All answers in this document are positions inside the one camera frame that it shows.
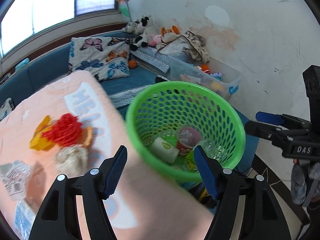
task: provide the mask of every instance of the orange toy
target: orange toy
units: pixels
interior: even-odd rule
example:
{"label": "orange toy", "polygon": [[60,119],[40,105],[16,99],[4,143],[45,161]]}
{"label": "orange toy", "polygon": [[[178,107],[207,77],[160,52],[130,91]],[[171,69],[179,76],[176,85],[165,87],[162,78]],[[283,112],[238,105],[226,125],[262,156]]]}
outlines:
{"label": "orange toy", "polygon": [[134,69],[138,66],[138,63],[135,59],[129,60],[128,62],[128,66],[130,69]]}
{"label": "orange toy", "polygon": [[200,66],[201,70],[207,74],[211,74],[210,70],[209,70],[209,67],[207,64],[203,64]]}
{"label": "orange toy", "polygon": [[161,28],[161,35],[164,36],[166,33],[175,33],[179,34],[179,30],[177,26],[172,25],[172,29],[165,29],[164,27]]}

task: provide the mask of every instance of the butterfly pillow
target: butterfly pillow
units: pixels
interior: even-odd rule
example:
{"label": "butterfly pillow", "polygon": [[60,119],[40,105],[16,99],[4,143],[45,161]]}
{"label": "butterfly pillow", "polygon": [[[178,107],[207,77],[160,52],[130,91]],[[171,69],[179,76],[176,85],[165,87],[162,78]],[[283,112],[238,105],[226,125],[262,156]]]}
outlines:
{"label": "butterfly pillow", "polygon": [[72,38],[69,70],[87,70],[99,81],[130,75],[130,39],[112,37]]}

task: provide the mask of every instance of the pink stuffed pig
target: pink stuffed pig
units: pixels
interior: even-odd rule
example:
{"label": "pink stuffed pig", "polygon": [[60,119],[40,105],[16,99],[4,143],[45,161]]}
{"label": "pink stuffed pig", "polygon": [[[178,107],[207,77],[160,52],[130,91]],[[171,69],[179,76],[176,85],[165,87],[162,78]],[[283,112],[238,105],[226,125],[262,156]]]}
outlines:
{"label": "pink stuffed pig", "polygon": [[163,36],[161,34],[158,34],[158,35],[151,34],[150,36],[152,38],[152,41],[150,41],[150,44],[149,44],[150,46],[155,47],[156,45],[162,42]]}

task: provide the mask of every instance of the small basketball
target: small basketball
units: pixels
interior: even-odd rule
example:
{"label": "small basketball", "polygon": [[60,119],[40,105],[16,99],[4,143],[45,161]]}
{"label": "small basketball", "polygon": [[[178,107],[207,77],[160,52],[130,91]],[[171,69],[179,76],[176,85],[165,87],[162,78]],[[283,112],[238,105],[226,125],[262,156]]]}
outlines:
{"label": "small basketball", "polygon": [[137,61],[135,59],[129,60],[128,61],[128,66],[130,69],[134,69],[138,66]]}

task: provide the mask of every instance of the white wall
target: white wall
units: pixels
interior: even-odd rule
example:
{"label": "white wall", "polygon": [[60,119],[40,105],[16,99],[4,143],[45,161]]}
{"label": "white wall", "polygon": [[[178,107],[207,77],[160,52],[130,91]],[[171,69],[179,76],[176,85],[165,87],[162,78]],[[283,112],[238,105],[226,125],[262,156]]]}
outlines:
{"label": "white wall", "polygon": [[[158,29],[178,25],[204,36],[212,57],[242,72],[230,103],[248,118],[265,111],[309,120],[302,72],[320,65],[320,26],[304,0],[131,0],[129,6],[132,18],[151,15]],[[281,150],[261,141],[256,154],[290,180],[292,160]]]}

